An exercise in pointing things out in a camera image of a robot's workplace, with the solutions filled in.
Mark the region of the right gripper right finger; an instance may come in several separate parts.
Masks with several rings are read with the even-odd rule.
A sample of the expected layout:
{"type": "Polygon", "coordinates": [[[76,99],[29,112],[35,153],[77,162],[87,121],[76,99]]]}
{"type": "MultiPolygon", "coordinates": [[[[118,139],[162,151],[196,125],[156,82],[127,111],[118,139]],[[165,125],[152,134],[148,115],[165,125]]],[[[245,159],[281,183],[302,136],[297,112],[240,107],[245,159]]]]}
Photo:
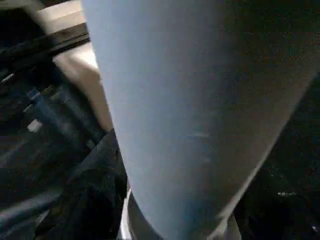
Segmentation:
{"type": "Polygon", "coordinates": [[[275,147],[235,209],[244,240],[320,238],[320,148],[275,147]]]}

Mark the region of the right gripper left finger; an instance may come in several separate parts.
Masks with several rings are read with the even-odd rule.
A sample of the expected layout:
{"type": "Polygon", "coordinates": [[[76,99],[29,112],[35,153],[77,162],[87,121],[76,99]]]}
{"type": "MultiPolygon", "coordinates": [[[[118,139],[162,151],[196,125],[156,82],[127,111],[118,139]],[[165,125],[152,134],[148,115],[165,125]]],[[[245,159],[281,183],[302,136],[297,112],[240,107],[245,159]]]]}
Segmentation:
{"type": "Polygon", "coordinates": [[[35,239],[115,240],[126,195],[127,174],[112,129],[70,175],[35,239]]]}

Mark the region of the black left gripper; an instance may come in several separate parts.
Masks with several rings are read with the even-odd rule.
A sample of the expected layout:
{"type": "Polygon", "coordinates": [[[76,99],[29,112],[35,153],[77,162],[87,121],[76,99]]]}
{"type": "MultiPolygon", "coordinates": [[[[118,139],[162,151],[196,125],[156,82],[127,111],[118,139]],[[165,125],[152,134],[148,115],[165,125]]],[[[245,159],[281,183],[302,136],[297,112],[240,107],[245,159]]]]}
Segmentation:
{"type": "MultiPolygon", "coordinates": [[[[44,29],[24,10],[0,11],[0,67],[20,68],[53,57],[90,41],[85,23],[53,33],[44,29]]],[[[58,67],[53,69],[53,99],[62,104],[86,136],[98,144],[106,135],[87,96],[58,67]]]]}

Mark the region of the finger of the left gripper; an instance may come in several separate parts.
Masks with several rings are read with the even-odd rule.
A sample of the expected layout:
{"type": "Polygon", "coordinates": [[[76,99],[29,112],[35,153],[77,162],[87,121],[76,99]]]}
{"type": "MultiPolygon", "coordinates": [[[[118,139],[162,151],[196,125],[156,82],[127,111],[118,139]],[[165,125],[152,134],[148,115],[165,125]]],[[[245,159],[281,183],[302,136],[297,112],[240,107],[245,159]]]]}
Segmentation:
{"type": "Polygon", "coordinates": [[[0,87],[0,164],[79,161],[88,154],[84,132],[62,105],[26,84],[0,87]]]}

